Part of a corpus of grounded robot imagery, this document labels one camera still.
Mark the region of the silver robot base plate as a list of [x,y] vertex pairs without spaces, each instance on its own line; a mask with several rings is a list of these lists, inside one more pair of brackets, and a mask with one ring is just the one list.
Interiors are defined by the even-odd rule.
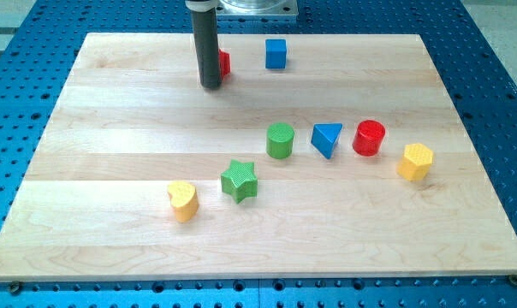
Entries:
[[219,19],[243,20],[295,20],[299,15],[297,0],[220,0],[217,17]]

